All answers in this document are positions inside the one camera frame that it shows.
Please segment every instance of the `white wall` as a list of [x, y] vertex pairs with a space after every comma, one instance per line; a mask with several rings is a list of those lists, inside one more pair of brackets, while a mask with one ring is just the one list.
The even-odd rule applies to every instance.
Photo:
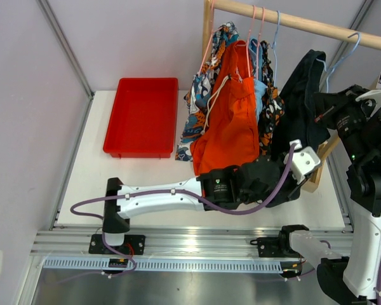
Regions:
[[[348, 27], [363, 0], [244, 0], [281, 13]], [[94, 90], [116, 89], [122, 77], [176, 77], [189, 89], [201, 64], [203, 0], [50, 0]], [[246, 37], [251, 19], [216, 11], [214, 27], [232, 20]], [[255, 22], [258, 34], [260, 22]], [[272, 42], [276, 25], [264, 25]], [[278, 85], [311, 48], [331, 58], [339, 42], [280, 28]]]
[[0, 1], [0, 305], [13, 304], [86, 103], [35, 1]]
[[[359, 29], [363, 32], [381, 36], [381, 0], [372, 6], [366, 20]], [[381, 51], [359, 46], [332, 75], [330, 80], [330, 92], [338, 92], [353, 84], [365, 88], [374, 82], [381, 71]], [[346, 170], [350, 165], [349, 157], [342, 144], [339, 144], [333, 152], [337, 156], [341, 175], [346, 180]], [[345, 182], [343, 187], [349, 192], [349, 186]]]

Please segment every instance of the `clothes rack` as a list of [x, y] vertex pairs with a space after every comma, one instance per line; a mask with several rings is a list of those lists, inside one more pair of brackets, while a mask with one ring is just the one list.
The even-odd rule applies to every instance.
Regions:
[[[256, 12], [254, 14], [254, 7], [252, 5], [239, 3], [236, 1], [204, 0], [202, 49], [203, 53], [206, 51], [207, 47], [210, 47], [208, 46], [208, 44], [210, 42], [210, 35], [213, 30], [213, 16], [215, 14], [215, 10], [226, 11], [229, 13], [255, 18], [258, 20], [262, 20], [264, 12], [263, 8], [256, 7]], [[272, 24], [277, 24], [278, 12], [265, 9], [265, 21], [270, 22]], [[352, 36], [350, 38], [348, 38], [348, 36], [359, 31], [350, 30], [344, 27], [338, 27], [336, 25], [326, 24], [323, 22], [318, 22], [284, 13], [280, 13], [279, 24], [285, 27], [290, 27], [291, 29], [301, 30], [341, 41], [347, 41], [348, 43], [356, 43], [358, 39], [357, 36]], [[381, 37], [361, 32], [361, 40], [359, 42], [359, 45], [381, 51]], [[318, 155], [320, 155], [323, 163], [339, 142], [339, 137], [330, 137], [330, 139], [327, 142], [325, 142], [323, 149], [319, 148], [319, 151], [317, 153]], [[302, 187], [302, 189], [313, 193], [318, 188], [322, 169], [323, 165], [321, 168], [317, 169], [312, 174], [312, 177]]]

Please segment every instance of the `orange shirt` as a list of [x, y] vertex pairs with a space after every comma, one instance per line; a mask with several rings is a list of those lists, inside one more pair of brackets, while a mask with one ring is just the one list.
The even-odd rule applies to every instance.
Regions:
[[259, 155], [254, 77], [252, 72], [251, 77], [248, 75], [245, 42], [232, 43], [223, 56], [212, 94], [224, 77], [231, 75], [231, 79], [224, 84], [211, 109], [209, 129], [190, 146], [196, 175], [252, 162]]

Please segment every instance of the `plastic tray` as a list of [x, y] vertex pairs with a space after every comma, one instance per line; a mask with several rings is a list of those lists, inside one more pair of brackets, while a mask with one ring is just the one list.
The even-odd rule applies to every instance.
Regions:
[[177, 123], [176, 78], [122, 78], [103, 150], [115, 158], [169, 158]]

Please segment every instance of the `white tabletop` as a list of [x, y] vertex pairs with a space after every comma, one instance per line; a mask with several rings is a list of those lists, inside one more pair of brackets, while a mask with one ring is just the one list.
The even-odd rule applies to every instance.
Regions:
[[[170, 159], [118, 159], [103, 152], [115, 94], [115, 91], [96, 92], [63, 199], [58, 225], [97, 226], [101, 224], [99, 219], [93, 217], [73, 215], [69, 209], [79, 201], [105, 196], [108, 178], [119, 177], [126, 185], [149, 186], [178, 182], [194, 176], [192, 163], [176, 161], [175, 150]], [[182, 99], [185, 94], [185, 91], [179, 91], [176, 143], [188, 115]], [[92, 203], [79, 208], [79, 211], [102, 214], [103, 205], [103, 202]], [[242, 205], [239, 209], [252, 206]], [[344, 228], [327, 166], [323, 169], [321, 182], [315, 193], [301, 191], [298, 200], [283, 203], [274, 208], [265, 208], [257, 213], [238, 216], [216, 211], [170, 211], [140, 215], [131, 220], [132, 227], [279, 229], [288, 224], [304, 224], [311, 230]]]

